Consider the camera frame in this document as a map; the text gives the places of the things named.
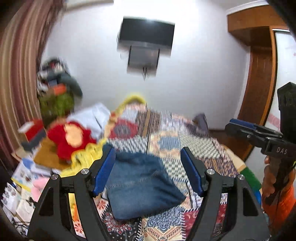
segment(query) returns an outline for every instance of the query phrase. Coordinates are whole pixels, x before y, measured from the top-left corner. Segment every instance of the blue gripper pad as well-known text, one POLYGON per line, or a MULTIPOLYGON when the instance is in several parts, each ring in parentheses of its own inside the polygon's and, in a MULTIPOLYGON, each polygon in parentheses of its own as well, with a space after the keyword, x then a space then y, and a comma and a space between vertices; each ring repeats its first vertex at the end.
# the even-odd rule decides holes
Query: blue gripper pad
POLYGON ((104 163, 102 164, 98 174, 96 175, 96 184, 93 190, 93 194, 95 196, 98 196, 99 193, 101 193, 107 183, 108 177, 112 171, 113 165, 115 163, 115 149, 111 148, 108 156, 106 157, 104 163))
POLYGON ((247 122, 247 121, 239 120, 239 119, 231 119, 229 122, 233 123, 233 124, 240 125, 240 126, 245 126, 245 127, 250 128, 250 129, 253 129, 253 130, 256 130, 256 126, 251 122, 247 122))
POLYGON ((193 191, 196 192, 198 196, 203 197, 208 185, 205 178, 205 165, 201 160, 197 160, 193 156, 188 147, 184 147, 181 150, 181 162, 189 178, 193 191))

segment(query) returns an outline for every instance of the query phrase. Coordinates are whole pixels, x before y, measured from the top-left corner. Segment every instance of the clutter pile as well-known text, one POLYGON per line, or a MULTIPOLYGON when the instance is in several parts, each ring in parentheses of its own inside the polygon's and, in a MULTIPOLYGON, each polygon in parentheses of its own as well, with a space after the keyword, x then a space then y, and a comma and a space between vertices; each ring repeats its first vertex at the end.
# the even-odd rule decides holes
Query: clutter pile
POLYGON ((37 94, 46 127, 57 117, 70 114, 74 108, 74 96, 82 98, 79 84, 58 58, 50 59, 41 66, 37 73, 37 94))
MULTIPOLYGON (((106 142, 104 128, 110 115, 110 111, 98 103, 67 118, 57 118, 47 130, 39 119, 19 128, 22 146, 12 154, 19 164, 1 201, 4 212, 20 234, 27 234, 35 204, 52 174, 75 175, 101 158, 106 142)), ((69 199, 74 213, 74 195, 69 195, 69 199)))

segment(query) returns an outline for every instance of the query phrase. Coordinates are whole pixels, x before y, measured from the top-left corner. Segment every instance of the human hand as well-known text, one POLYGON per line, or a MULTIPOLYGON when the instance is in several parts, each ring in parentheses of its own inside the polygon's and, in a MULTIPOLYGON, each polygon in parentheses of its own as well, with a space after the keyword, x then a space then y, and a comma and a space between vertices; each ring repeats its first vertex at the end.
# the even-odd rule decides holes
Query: human hand
MULTIPOLYGON (((269 197, 275 191, 273 184, 276 182, 276 177, 271 172, 270 165, 269 165, 270 164, 270 157, 269 156, 267 156, 265 158, 264 163, 268 164, 268 165, 264 168, 264 178, 263 178, 263 182, 262 182, 262 196, 269 197)), ((282 194, 287 192, 291 188, 294 180, 295 180, 295 169, 293 169, 289 173, 289 182, 283 188, 282 194)))

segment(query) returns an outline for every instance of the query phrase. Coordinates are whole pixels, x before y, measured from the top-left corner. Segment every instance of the paper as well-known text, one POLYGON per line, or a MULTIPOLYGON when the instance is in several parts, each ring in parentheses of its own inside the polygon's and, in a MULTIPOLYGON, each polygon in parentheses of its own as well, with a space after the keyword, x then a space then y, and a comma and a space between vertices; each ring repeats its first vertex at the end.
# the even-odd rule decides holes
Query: paper
POLYGON ((26 200, 22 199, 20 204, 16 210, 16 213, 24 222, 30 222, 32 215, 34 212, 34 206, 32 203, 27 202, 26 200))
POLYGON ((2 195, 2 203, 4 206, 12 212, 12 214, 15 215, 17 205, 19 204, 21 200, 20 194, 17 192, 17 190, 11 186, 9 183, 7 183, 6 188, 4 189, 4 193, 2 195))
POLYGON ((43 175, 31 172, 30 169, 33 166, 33 163, 34 162, 30 161, 30 159, 23 158, 11 177, 11 180, 29 192, 33 187, 33 181, 39 177, 43 177, 43 175))
POLYGON ((31 193, 28 192, 27 190, 23 189, 22 188, 22 192, 21 192, 21 198, 24 199, 24 200, 29 200, 30 197, 31 197, 31 193))

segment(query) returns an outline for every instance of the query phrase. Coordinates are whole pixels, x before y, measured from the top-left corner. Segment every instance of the black gripper frame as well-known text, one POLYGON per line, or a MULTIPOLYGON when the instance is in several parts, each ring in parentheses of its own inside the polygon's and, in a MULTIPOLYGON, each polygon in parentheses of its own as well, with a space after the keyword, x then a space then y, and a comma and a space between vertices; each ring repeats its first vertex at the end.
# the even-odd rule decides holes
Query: black gripper frame
MULTIPOLYGON (((192 162, 191 167, 199 175, 198 180, 192 177, 189 177, 189 180, 191 183, 200 182, 198 185, 201 189, 198 192, 202 191, 204 196, 198 216, 186 241, 267 240, 269 231, 264 214, 244 177, 221 176, 213 170, 208 172, 203 162, 195 159, 188 147, 184 147, 182 151, 186 152, 189 157, 183 158, 182 162, 192 162), (222 193, 228 193, 225 219, 222 233, 213 237, 222 193)), ((79 217, 87 240, 111 240, 104 231, 104 224, 101 222, 92 198, 94 177, 108 155, 105 152, 106 150, 100 160, 93 163, 88 174, 83 175, 79 172, 72 177, 58 176, 56 180, 49 180, 31 219, 29 239, 85 241, 84 238, 76 235, 70 213, 68 193, 75 193, 79 217)))
POLYGON ((295 167, 296 144, 287 141, 280 132, 253 125, 256 129, 228 123, 225 131, 227 135, 244 138, 251 145, 261 148, 262 154, 281 160, 274 184, 275 192, 264 200, 267 205, 272 205, 280 191, 289 182, 288 175, 295 167))

